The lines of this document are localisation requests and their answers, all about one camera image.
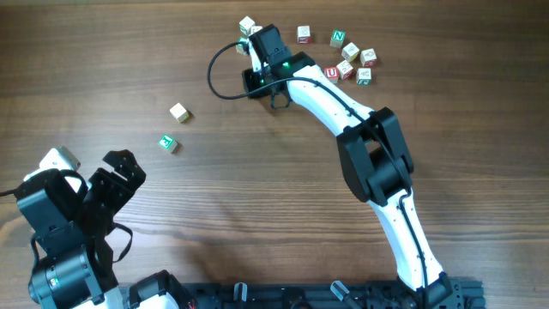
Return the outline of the green letter E block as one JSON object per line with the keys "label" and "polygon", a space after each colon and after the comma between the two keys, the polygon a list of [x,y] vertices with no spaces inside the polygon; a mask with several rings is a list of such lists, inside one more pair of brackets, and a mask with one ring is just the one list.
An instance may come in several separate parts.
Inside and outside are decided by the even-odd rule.
{"label": "green letter E block", "polygon": [[163,135],[158,141],[158,145],[166,152],[172,154],[178,147],[178,142],[171,136]]}

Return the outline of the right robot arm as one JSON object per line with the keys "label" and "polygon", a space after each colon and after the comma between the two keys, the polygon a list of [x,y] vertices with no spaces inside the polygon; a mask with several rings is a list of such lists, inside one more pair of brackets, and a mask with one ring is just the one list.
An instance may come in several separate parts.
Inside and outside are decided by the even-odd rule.
{"label": "right robot arm", "polygon": [[395,255],[397,275],[417,307],[433,308],[451,293],[419,222],[413,162],[396,115],[374,111],[342,92],[307,54],[292,54],[269,25],[244,44],[252,66],[244,71],[250,98],[283,94],[311,112],[335,136],[349,190],[375,211]]}

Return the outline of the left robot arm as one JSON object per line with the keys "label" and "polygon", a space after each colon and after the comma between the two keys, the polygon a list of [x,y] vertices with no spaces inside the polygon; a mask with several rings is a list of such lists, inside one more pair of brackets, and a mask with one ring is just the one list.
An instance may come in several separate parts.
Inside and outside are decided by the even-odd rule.
{"label": "left robot arm", "polygon": [[84,179],[81,163],[65,147],[51,149],[39,169],[15,189],[17,207],[34,230],[34,262],[28,283],[32,300],[43,308],[193,308],[195,298],[165,270],[122,287],[106,236],[119,228],[115,214],[146,179],[127,149],[108,152]]}

